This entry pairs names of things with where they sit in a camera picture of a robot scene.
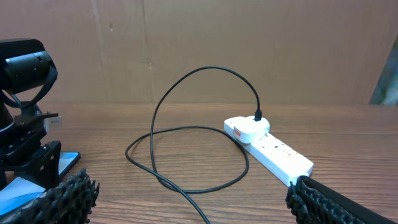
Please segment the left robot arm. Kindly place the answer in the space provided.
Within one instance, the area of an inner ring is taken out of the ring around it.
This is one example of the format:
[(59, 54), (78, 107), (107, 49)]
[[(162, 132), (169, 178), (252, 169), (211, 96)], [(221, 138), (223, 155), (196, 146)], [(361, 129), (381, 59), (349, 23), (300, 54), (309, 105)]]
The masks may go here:
[(1, 187), (6, 174), (48, 190), (60, 183), (60, 141), (42, 144), (45, 122), (58, 117), (37, 106), (57, 80), (55, 63), (37, 39), (1, 41)]

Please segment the blue Galaxy smartphone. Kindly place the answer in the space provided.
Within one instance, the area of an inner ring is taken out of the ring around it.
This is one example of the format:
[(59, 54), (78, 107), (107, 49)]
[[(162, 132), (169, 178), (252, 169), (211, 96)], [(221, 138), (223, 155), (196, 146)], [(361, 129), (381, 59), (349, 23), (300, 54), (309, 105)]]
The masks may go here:
[[(80, 160), (79, 152), (61, 152), (58, 165), (60, 178), (64, 178), (72, 167)], [(21, 177), (16, 177), (10, 184), (1, 190), (1, 216), (21, 207), (45, 192), (37, 184)]]

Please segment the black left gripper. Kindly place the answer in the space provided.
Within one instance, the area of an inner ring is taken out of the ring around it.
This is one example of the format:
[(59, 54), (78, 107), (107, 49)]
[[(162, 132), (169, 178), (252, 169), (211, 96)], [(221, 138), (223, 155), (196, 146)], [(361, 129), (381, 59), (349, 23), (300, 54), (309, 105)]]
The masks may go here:
[(58, 168), (62, 144), (41, 144), (47, 134), (44, 120), (56, 117), (57, 113), (15, 116), (11, 126), (1, 131), (1, 171), (13, 171), (47, 190), (56, 187), (61, 180)]

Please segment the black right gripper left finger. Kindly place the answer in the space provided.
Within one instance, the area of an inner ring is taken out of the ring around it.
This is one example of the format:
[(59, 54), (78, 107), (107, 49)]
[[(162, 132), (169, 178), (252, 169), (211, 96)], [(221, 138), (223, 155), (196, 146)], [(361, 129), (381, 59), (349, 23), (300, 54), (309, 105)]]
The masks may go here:
[(1, 224), (85, 224), (96, 206), (100, 184), (85, 169), (1, 217)]

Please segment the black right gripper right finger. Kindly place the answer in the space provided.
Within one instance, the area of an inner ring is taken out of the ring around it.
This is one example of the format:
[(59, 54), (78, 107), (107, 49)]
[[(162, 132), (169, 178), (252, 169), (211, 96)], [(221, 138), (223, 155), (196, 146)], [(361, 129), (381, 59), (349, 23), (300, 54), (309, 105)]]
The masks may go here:
[(290, 183), (285, 201), (299, 224), (396, 224), (304, 175)]

